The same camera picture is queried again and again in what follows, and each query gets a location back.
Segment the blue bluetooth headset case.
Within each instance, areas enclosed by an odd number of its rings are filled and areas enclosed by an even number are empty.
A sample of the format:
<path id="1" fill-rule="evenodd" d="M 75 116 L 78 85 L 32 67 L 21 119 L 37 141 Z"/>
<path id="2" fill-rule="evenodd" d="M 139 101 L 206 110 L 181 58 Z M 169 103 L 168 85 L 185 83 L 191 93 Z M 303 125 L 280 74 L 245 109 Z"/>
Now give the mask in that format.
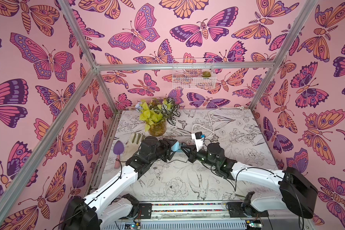
<path id="1" fill-rule="evenodd" d="M 177 152 L 180 149 L 180 143 L 177 141 L 172 147 L 171 151 L 172 152 Z"/>

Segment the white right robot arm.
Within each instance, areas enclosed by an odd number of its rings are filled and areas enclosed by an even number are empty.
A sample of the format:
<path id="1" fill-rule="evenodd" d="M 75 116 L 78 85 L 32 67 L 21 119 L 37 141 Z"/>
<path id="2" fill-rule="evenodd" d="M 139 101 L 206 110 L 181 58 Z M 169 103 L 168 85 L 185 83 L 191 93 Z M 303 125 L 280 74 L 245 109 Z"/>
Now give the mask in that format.
<path id="1" fill-rule="evenodd" d="M 257 194 L 250 192 L 243 205 L 258 212 L 268 210 L 289 210 L 293 214 L 312 219 L 316 205 L 317 188 L 297 169 L 270 170 L 250 166 L 229 159 L 219 143 L 211 143 L 206 150 L 197 150 L 195 145 L 181 145 L 189 162 L 206 165 L 223 179 L 249 182 L 271 189 L 271 192 Z"/>

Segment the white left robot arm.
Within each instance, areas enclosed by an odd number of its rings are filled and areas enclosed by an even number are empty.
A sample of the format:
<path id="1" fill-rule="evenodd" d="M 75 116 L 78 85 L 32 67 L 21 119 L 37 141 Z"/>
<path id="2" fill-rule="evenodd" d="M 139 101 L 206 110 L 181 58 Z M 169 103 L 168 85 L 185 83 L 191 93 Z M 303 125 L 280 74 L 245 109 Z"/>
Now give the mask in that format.
<path id="1" fill-rule="evenodd" d="M 138 200 L 130 195 L 121 196 L 121 193 L 137 182 L 157 160 L 169 161 L 179 148 L 179 142 L 174 139 L 159 140 L 148 136 L 139 146 L 130 141 L 124 151 L 129 159 L 124 161 L 120 172 L 93 193 L 74 198 L 65 211 L 64 220 L 55 228 L 100 230 L 120 218 L 134 218 L 138 214 Z"/>

